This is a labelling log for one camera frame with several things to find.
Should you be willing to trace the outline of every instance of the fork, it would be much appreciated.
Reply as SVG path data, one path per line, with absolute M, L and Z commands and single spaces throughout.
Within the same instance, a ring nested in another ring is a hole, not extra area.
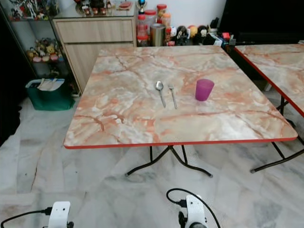
M 175 109 L 177 109 L 176 100 L 175 100 L 175 95 L 174 95 L 174 85 L 173 85 L 173 83 L 169 83 L 169 84 L 168 84 L 168 87 L 169 87 L 169 89 L 170 89 L 171 92 L 172 92 L 174 107 L 175 107 Z

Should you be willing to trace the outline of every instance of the green basket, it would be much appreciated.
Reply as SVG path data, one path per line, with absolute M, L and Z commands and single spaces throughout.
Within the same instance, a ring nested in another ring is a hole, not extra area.
M 64 79 L 64 83 L 56 90 L 42 91 L 35 87 L 30 87 L 33 83 L 40 83 L 41 79 L 31 80 L 25 86 L 28 96 L 36 110 L 63 111 L 73 107 L 75 100 L 71 96 L 70 88 Z

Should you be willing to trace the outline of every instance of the marble floor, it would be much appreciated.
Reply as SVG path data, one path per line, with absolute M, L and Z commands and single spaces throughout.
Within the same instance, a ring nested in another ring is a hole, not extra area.
M 279 104 L 275 91 L 266 95 Z M 125 177 L 149 160 L 148 148 L 67 150 L 62 143 L 76 105 L 69 111 L 43 112 L 26 99 L 22 107 L 19 129 L 0 147 L 0 220 L 68 200 L 69 220 L 76 228 L 178 228 L 181 209 L 168 202 L 165 193 L 180 187 L 201 195 L 222 228 L 304 227 L 304 156 L 251 174 L 251 168 L 280 158 L 271 144 L 186 146 L 189 163 L 204 167 L 213 178 L 181 166 L 169 153 Z M 290 106 L 285 113 L 304 136 L 303 118 Z M 301 149 L 298 141 L 279 145 L 286 155 Z M 155 154 L 162 149 L 155 147 Z M 209 227 L 215 228 L 206 214 Z M 37 214 L 6 227 L 47 224 L 48 217 Z

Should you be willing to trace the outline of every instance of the plastic cup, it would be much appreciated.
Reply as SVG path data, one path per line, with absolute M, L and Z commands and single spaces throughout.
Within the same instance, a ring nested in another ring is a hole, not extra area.
M 206 101 L 214 87 L 214 82 L 209 79 L 200 79 L 196 82 L 195 98 L 198 101 Z

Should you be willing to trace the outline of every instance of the black cable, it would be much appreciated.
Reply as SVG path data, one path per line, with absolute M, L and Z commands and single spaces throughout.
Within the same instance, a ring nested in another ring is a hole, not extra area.
M 213 211 L 211 210 L 211 208 L 208 206 L 208 204 L 205 203 L 205 201 L 203 201 L 200 197 L 198 197 L 197 195 L 195 195 L 194 193 L 192 193 L 192 192 L 190 192 L 190 191 L 188 191 L 188 190 L 180 189 L 180 188 L 174 188 L 174 189 L 170 189 L 169 191 L 167 191 L 167 193 L 166 193 L 167 199 L 168 199 L 171 203 L 175 203 L 175 204 L 177 204 L 177 205 L 180 205 L 181 207 L 183 207 L 183 202 L 182 202 L 182 201 L 173 201 L 173 200 L 170 199 L 169 193 L 172 192 L 172 191 L 183 191 L 183 192 L 186 192 L 186 193 L 188 193 L 188 194 L 194 196 L 195 198 L 197 198 L 199 201 L 201 201 L 201 202 L 205 205 L 205 207 L 210 211 L 210 213 L 212 214 L 212 216 L 213 216 L 213 218 L 214 218 L 214 220 L 215 220 L 215 222 L 216 222 L 218 228 L 220 228 L 219 221 L 218 221 L 217 217 L 215 216 L 215 214 L 213 213 Z
M 45 215 L 50 215 L 51 211 L 52 211 L 52 207 L 49 207 L 49 208 L 46 208 L 44 210 L 34 210 L 34 211 L 29 211 L 29 212 L 26 212 L 26 213 L 22 213 L 22 214 L 13 216 L 11 218 L 8 218 L 8 219 L 2 221 L 1 222 L 1 228 L 4 228 L 4 223 L 6 223 L 8 221 L 11 221 L 11 220 L 14 220 L 16 218 L 19 218 L 19 217 L 22 217 L 22 216 L 25 216 L 25 215 L 29 215 L 29 214 L 36 214 L 36 213 L 44 213 Z

